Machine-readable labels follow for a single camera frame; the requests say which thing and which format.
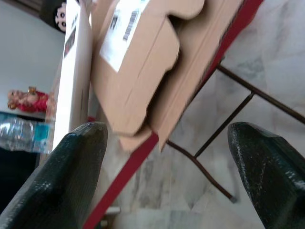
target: barcode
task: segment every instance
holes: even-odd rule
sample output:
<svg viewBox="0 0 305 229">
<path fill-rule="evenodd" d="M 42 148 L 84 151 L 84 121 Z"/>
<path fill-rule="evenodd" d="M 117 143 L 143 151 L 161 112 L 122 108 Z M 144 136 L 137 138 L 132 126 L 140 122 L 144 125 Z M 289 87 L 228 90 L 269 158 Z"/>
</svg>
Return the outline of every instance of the barcode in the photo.
<svg viewBox="0 0 305 229">
<path fill-rule="evenodd" d="M 131 15 L 130 20 L 129 20 L 129 24 L 127 26 L 125 35 L 123 37 L 124 41 L 128 40 L 130 32 L 132 31 L 132 27 L 133 27 L 133 25 L 134 25 L 134 23 L 135 23 L 135 21 L 137 19 L 138 13 L 139 13 L 138 10 L 135 10 L 135 11 L 132 12 L 132 15 Z"/>
</svg>

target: white wall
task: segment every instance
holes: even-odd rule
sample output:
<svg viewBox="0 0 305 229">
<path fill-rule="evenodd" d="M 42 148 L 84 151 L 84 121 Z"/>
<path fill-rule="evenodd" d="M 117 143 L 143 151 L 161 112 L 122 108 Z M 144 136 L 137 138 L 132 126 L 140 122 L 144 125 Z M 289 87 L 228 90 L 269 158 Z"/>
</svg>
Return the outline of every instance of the white wall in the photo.
<svg viewBox="0 0 305 229">
<path fill-rule="evenodd" d="M 10 89 L 50 91 L 63 44 L 64 34 L 0 0 L 0 111 L 23 114 L 7 108 Z"/>
</svg>

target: white marble floor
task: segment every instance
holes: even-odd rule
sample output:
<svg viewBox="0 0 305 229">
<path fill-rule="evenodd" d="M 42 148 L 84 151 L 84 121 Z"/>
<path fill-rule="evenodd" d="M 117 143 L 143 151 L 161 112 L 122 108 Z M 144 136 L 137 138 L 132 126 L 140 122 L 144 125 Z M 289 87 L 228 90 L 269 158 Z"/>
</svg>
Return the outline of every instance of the white marble floor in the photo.
<svg viewBox="0 0 305 229">
<path fill-rule="evenodd" d="M 305 1 L 265 0 L 253 22 L 238 36 L 223 65 L 305 115 Z M 171 140 L 196 152 L 249 91 L 216 72 L 186 110 Z M 234 119 L 283 136 L 305 156 L 305 126 L 255 96 Z M 110 135 L 103 162 L 113 180 L 127 160 Z M 229 202 L 183 155 L 155 149 L 116 200 L 115 229 L 262 229 L 229 152 L 226 130 L 199 157 L 224 188 Z M 97 188 L 100 197 L 107 182 Z"/>
</svg>

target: plastic water bottle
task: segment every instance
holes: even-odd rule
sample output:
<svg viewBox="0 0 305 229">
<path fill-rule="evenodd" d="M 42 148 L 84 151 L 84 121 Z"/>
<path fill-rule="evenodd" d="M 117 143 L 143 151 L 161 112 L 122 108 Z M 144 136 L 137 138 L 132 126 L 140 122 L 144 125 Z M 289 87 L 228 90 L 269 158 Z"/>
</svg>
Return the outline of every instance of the plastic water bottle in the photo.
<svg viewBox="0 0 305 229">
<path fill-rule="evenodd" d="M 0 122 L 0 147 L 10 151 L 45 153 L 49 136 L 45 123 L 9 118 Z"/>
</svg>

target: doll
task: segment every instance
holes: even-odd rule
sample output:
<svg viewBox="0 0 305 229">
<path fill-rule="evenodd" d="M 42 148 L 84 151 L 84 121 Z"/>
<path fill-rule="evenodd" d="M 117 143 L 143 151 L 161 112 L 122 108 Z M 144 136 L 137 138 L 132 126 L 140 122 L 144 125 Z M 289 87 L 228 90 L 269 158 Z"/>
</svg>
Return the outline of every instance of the doll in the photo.
<svg viewBox="0 0 305 229">
<path fill-rule="evenodd" d="M 16 108 L 24 112 L 46 112 L 49 95 L 36 90 L 36 87 L 29 87 L 28 92 L 11 90 L 8 92 L 8 108 Z"/>
<path fill-rule="evenodd" d="M 62 32 L 66 32 L 66 3 L 63 2 L 55 15 L 55 23 L 58 29 Z"/>
</svg>

